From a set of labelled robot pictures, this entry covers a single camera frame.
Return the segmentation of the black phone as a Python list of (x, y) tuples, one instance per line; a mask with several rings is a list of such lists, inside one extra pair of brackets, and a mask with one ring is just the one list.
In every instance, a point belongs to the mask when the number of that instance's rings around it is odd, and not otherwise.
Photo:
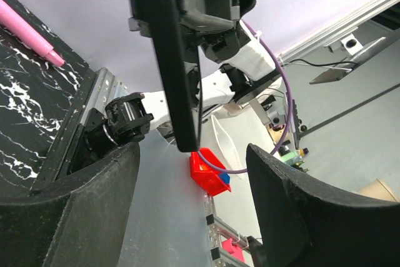
[(130, 1), (133, 18), (152, 39), (177, 147), (197, 151), (203, 91), (196, 35), (181, 27), (178, 0)]

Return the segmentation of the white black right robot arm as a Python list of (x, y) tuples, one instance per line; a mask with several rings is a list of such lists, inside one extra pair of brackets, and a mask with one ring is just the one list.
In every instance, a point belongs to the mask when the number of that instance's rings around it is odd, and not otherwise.
[(254, 99), (278, 75), (242, 19), (256, 1), (130, 0), (129, 27), (151, 39), (163, 89), (111, 101), (99, 131), (121, 146), (170, 122), (180, 151), (197, 150), (203, 117)]

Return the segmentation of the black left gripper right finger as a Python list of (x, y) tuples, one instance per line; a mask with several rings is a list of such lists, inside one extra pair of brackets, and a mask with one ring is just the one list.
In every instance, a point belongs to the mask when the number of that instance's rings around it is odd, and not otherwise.
[(345, 191), (246, 150), (261, 241), (256, 266), (398, 266), (399, 204)]

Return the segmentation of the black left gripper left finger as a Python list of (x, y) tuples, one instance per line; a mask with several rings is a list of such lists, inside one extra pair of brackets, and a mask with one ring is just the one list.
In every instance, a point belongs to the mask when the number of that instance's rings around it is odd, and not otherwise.
[(117, 266), (139, 171), (139, 144), (39, 191), (1, 198), (1, 266)]

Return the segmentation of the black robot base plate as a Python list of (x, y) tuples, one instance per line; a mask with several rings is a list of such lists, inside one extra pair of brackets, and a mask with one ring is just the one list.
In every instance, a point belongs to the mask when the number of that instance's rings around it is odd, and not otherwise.
[(85, 127), (95, 126), (105, 118), (106, 105), (127, 93), (127, 87), (107, 68), (86, 73), (31, 191), (42, 189), (68, 174), (71, 157)]

